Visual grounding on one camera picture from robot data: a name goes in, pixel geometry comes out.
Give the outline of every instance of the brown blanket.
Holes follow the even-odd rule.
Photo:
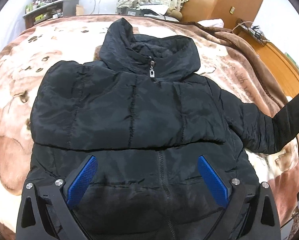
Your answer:
[[[0,230],[6,239],[14,238],[11,232],[15,232],[33,145],[29,116],[43,76],[60,60],[84,63],[97,59],[108,27],[120,17],[47,21],[24,31],[0,53]],[[213,79],[243,102],[255,103],[263,113],[274,116],[287,103],[279,84],[251,46],[228,30],[197,23],[125,18],[134,33],[191,37],[201,59],[198,74]],[[283,224],[296,207],[299,191],[299,135],[277,154],[248,152],[248,156],[259,179],[270,183]]]

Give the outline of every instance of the blue gripper pad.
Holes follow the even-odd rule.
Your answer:
[[[199,157],[198,169],[215,202],[226,208],[229,203],[229,189],[203,156]]]
[[[97,171],[97,160],[92,156],[80,169],[79,174],[67,190],[67,205],[70,209],[77,206]]]

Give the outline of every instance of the black plastic bracket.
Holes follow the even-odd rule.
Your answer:
[[[36,187],[33,183],[24,184],[22,200],[16,226],[16,240],[55,240],[55,231],[47,206],[52,205],[57,218],[69,240],[90,240],[90,236],[75,219],[66,203],[64,186],[68,189],[93,156],[88,155],[82,164],[66,179],[58,179],[52,185]]]
[[[243,204],[249,203],[249,211],[237,240],[280,240],[280,220],[269,184],[263,182],[258,188],[242,183],[231,184],[231,200],[205,239],[228,240]]]

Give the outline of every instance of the metal zipper tab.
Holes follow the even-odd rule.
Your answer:
[[[150,76],[151,78],[154,78],[154,77],[155,77],[154,66],[155,66],[155,61],[154,61],[154,60],[151,60],[151,67],[150,67],[150,69],[149,69],[149,76]]]

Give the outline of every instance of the electrical cable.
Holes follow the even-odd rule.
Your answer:
[[[95,7],[96,7],[96,0],[94,0],[94,9],[93,9],[93,11],[92,11],[90,14],[93,14],[93,13],[94,13],[94,11],[95,11]]]
[[[253,22],[251,22],[251,21],[246,21],[246,22],[239,23],[239,24],[237,24],[237,25],[234,27],[234,29],[232,30],[232,32],[233,32],[237,27],[241,26],[241,25],[244,24],[244,23],[253,23]]]
[[[99,4],[100,4],[101,1],[102,0],[99,0],[99,2],[98,2],[98,11],[97,11],[97,14],[99,14]]]

